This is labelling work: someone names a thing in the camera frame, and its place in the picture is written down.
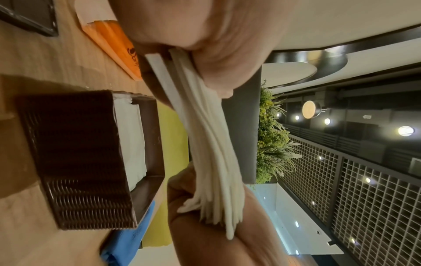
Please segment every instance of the hand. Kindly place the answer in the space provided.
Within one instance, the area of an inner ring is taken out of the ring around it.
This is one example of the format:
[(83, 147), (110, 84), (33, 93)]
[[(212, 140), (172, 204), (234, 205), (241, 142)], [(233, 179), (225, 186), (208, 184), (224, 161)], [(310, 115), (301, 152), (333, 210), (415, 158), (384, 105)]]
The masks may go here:
[(230, 97), (279, 43), (295, 0), (109, 0), (138, 54), (142, 77), (169, 104), (147, 53), (191, 51), (205, 84)]
[(243, 222), (234, 239), (225, 228), (199, 222), (199, 212), (177, 213), (196, 190), (192, 163), (168, 181), (168, 224), (180, 264), (183, 266), (283, 266), (289, 265), (269, 217), (245, 187)]

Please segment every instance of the yellow cushion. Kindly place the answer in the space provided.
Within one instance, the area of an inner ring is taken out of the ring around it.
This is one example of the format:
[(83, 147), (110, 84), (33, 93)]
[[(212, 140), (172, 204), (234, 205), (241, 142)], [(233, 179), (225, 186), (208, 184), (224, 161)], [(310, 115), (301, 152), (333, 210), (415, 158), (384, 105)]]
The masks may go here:
[[(189, 146), (187, 132), (174, 110), (158, 103), (158, 116), (165, 164), (163, 186), (166, 197), (168, 178), (176, 175), (189, 164)], [(159, 247), (170, 243), (172, 239), (168, 228), (168, 205), (165, 198), (150, 223), (142, 244), (143, 247)]]

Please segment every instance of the light bulb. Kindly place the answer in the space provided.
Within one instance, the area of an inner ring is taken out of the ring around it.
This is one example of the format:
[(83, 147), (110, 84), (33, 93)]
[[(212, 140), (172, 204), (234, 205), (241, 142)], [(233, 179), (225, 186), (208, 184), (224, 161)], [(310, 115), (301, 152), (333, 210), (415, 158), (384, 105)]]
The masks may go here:
[(399, 135), (401, 135), (403, 137), (409, 137), (414, 132), (415, 132), (415, 130), (413, 128), (411, 128), (410, 126), (403, 126), (403, 127), (398, 128)]

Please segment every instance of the circular ceiling fixture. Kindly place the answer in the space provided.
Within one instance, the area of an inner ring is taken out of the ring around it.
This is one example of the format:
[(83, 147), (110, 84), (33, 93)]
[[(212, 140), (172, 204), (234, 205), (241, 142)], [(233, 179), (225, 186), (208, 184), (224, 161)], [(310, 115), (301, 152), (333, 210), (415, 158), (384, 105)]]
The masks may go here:
[(410, 126), (403, 126), (403, 127), (398, 128), (399, 135), (401, 135), (403, 137), (409, 137), (414, 132), (415, 132), (415, 130)]
[(319, 103), (314, 101), (306, 101), (303, 104), (302, 113), (307, 119), (318, 116), (320, 113), (325, 112), (326, 108), (322, 108)]

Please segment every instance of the folded paper napkin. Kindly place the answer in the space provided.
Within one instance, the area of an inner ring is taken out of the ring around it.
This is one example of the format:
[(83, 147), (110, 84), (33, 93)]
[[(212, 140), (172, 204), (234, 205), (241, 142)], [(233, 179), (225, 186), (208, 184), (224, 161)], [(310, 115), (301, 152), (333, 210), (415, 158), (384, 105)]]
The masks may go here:
[(112, 233), (101, 251), (101, 258), (109, 266), (128, 266), (139, 249), (140, 242), (148, 229), (155, 201), (152, 201), (145, 217), (136, 229), (117, 230)]
[(186, 128), (197, 174), (196, 192), (178, 212), (200, 210), (201, 220), (225, 225), (232, 239), (243, 220), (245, 192), (221, 99), (206, 87), (186, 51), (169, 52), (172, 60), (159, 54), (146, 58)]

